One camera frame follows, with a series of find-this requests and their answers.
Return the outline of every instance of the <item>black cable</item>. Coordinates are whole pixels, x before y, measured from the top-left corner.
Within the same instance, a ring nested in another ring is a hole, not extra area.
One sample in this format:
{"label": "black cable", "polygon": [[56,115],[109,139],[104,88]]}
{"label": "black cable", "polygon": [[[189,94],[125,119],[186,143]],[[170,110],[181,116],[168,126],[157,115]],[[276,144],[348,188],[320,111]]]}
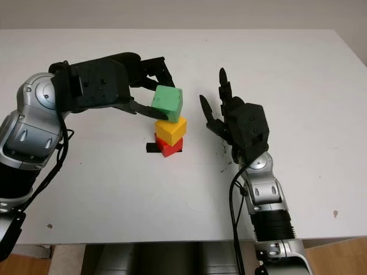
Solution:
{"label": "black cable", "polygon": [[235,185],[241,190],[242,185],[241,185],[241,183],[238,180],[236,180]]}
{"label": "black cable", "polygon": [[245,170],[246,170],[246,166],[243,166],[240,169],[240,171],[237,172],[235,177],[232,179],[231,185],[229,187],[229,209],[231,212],[231,221],[232,221],[232,227],[233,227],[233,243],[234,243],[233,245],[235,247],[235,256],[236,256],[236,263],[237,263],[239,275],[245,275],[245,268],[244,268],[243,260],[242,260],[239,236],[237,233],[237,223],[236,223],[236,218],[235,218],[235,212],[233,210],[233,188],[236,185],[238,178]]}
{"label": "black cable", "polygon": [[60,122],[61,132],[63,133],[62,139],[63,139],[64,142],[63,142],[61,148],[58,150],[56,164],[52,168],[52,170],[50,171],[50,173],[46,176],[46,178],[37,187],[37,189],[33,192],[32,196],[30,196],[30,198],[28,199],[28,201],[26,201],[26,203],[22,206],[21,212],[24,212],[27,209],[27,207],[34,201],[34,199],[36,198],[36,196],[40,192],[42,192],[48,186],[48,184],[51,182],[51,180],[56,176],[56,174],[62,168],[63,163],[64,163],[64,160],[67,157],[68,149],[69,149],[68,130],[67,130],[67,127],[65,125],[64,118],[63,118],[62,114],[59,111],[57,111],[57,117],[58,117],[58,120]]}
{"label": "black cable", "polygon": [[236,227],[239,225],[239,220],[240,220],[240,217],[241,217],[241,211],[242,211],[242,206],[243,206],[244,199],[245,199],[245,196],[242,195],[241,205],[240,205],[239,213],[237,215],[237,220],[236,220]]}
{"label": "black cable", "polygon": [[[71,129],[67,129],[67,131],[71,133],[71,134],[68,136],[68,140],[70,140],[70,139],[73,137],[73,135],[74,135],[75,131],[74,131],[74,130],[71,130]],[[63,151],[63,148],[64,148],[64,144],[60,144],[60,143],[59,143],[59,144],[56,146],[56,150],[57,150],[56,160],[57,160],[57,161],[60,161],[60,156],[61,156],[61,153],[62,153],[62,151]]]}

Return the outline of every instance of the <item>red cube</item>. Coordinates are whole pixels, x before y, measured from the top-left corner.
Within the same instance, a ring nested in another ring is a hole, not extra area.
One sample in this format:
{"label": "red cube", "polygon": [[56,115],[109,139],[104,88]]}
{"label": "red cube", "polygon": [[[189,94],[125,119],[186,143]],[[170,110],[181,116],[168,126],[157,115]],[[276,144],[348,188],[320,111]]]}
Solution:
{"label": "red cube", "polygon": [[159,137],[157,137],[157,134],[154,134],[154,136],[155,136],[155,142],[165,158],[178,152],[179,150],[182,150],[182,147],[184,145],[183,138],[180,138],[179,141],[175,143],[175,145],[169,146],[169,144],[167,144]]}

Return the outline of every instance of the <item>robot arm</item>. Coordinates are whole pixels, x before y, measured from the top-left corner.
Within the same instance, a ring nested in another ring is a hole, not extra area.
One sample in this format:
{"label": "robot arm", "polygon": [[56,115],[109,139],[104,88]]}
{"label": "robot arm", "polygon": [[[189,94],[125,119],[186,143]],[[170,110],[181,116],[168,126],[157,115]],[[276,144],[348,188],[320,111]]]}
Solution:
{"label": "robot arm", "polygon": [[[0,261],[8,257],[21,233],[25,209],[62,166],[71,137],[65,117],[90,108],[114,107],[167,120],[164,113],[137,103],[130,95],[130,87],[155,90],[157,85],[174,87],[164,58],[141,60],[135,53],[73,65],[58,62],[48,73],[35,74],[21,85],[17,110],[0,126]],[[57,164],[33,192],[33,183],[55,150],[59,151]]]}
{"label": "robot arm", "polygon": [[[263,263],[255,274],[312,275],[302,240],[295,238],[282,188],[272,172],[273,160],[267,152],[269,128],[263,107],[232,97],[231,84],[223,68],[219,78],[224,121],[214,119],[212,109],[204,96],[200,96],[200,102],[208,121],[206,126],[232,146],[232,158],[240,167],[229,189],[239,274],[244,275],[244,267],[237,236],[239,219],[233,213],[235,187],[240,189],[240,194],[246,201],[257,239],[256,256]],[[237,181],[239,177],[243,178],[243,185]]]}

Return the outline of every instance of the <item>table surface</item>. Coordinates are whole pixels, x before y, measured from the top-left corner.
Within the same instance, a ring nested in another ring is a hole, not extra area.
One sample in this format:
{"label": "table surface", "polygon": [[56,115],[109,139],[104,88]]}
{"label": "table surface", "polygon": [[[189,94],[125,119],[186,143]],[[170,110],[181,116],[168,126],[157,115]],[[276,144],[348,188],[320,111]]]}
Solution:
{"label": "table surface", "polygon": [[[76,131],[69,155],[29,207],[18,243],[231,239],[228,189],[237,167],[230,148],[205,128],[198,97],[205,95],[220,113],[222,66],[233,94],[265,109],[274,172],[298,237],[367,234],[367,68],[337,33],[1,30],[0,117],[16,108],[22,82],[51,63],[120,52],[165,56],[183,89],[183,152],[166,159],[146,153],[153,119],[111,108],[68,116],[67,126]],[[153,98],[145,89],[132,94],[144,104]],[[243,214],[240,237],[252,239],[246,209]]]}

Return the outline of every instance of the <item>foam block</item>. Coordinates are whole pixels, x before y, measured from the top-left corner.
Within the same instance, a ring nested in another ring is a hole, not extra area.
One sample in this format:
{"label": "foam block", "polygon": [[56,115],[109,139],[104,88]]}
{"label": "foam block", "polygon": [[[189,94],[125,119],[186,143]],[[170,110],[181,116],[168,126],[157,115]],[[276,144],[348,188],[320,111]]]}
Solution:
{"label": "foam block", "polygon": [[184,139],[180,138],[179,141],[175,145],[169,146],[166,142],[164,142],[159,137],[157,137],[157,134],[155,134],[155,143],[157,144],[158,148],[161,150],[163,156],[166,158],[182,150],[182,146],[184,145]]}
{"label": "foam block", "polygon": [[151,106],[165,113],[169,122],[178,122],[182,109],[182,90],[158,85]]}
{"label": "foam block", "polygon": [[186,126],[187,121],[182,116],[179,117],[178,123],[158,120],[155,123],[155,133],[169,146],[173,146],[186,134]]}

